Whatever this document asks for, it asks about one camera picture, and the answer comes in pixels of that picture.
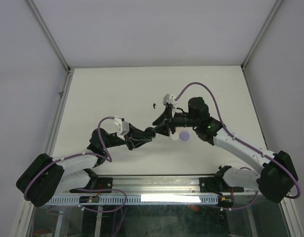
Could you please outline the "purple earbud charging case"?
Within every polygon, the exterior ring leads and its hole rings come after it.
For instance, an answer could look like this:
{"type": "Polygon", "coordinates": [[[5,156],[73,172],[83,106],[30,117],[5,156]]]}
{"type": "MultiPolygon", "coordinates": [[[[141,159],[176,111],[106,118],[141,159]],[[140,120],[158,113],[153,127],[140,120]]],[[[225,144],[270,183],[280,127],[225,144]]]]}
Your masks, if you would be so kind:
{"type": "Polygon", "coordinates": [[[187,131],[182,131],[179,136],[182,141],[187,141],[190,138],[190,134],[187,131]]]}

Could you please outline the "white earbud charging case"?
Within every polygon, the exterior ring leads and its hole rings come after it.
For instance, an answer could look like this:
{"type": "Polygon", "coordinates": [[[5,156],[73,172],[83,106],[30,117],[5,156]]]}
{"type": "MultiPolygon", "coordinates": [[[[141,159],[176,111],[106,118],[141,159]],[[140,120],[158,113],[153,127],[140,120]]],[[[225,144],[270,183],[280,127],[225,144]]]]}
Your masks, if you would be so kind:
{"type": "Polygon", "coordinates": [[[178,133],[174,133],[174,134],[170,134],[170,139],[173,140],[173,141],[177,141],[179,140],[179,134],[178,133]]]}

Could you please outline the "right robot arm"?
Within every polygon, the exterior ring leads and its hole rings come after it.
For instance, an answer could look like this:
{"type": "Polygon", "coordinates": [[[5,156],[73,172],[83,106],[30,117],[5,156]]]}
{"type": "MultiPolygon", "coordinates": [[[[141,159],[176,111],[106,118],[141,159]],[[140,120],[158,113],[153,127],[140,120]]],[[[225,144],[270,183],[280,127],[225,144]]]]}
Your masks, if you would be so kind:
{"type": "Polygon", "coordinates": [[[279,203],[297,185],[298,176],[291,157],[284,151],[274,153],[245,142],[235,133],[223,127],[219,120],[210,116],[209,107],[203,98],[193,97],[188,101],[188,111],[177,112],[173,95],[163,98],[165,110],[152,123],[154,132],[172,136],[178,127],[190,127],[204,142],[230,152],[251,167],[238,169],[229,165],[215,174],[215,187],[226,191],[230,187],[243,187],[262,193],[268,200],[279,203]]]}

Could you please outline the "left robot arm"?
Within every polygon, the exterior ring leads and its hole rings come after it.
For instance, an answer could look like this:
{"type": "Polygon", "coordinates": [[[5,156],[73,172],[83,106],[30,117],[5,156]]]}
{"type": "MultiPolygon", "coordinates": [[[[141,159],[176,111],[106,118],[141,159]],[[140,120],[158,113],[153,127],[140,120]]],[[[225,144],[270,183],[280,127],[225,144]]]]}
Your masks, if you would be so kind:
{"type": "Polygon", "coordinates": [[[94,191],[98,186],[98,176],[93,168],[110,162],[107,148],[126,146],[130,151],[155,138],[151,127],[144,131],[132,124],[123,131],[107,133],[103,128],[92,132],[88,147],[82,152],[67,157],[52,158],[46,153],[40,154],[25,170],[16,182],[24,199],[35,207],[45,205],[57,194],[66,191],[94,191]]]}

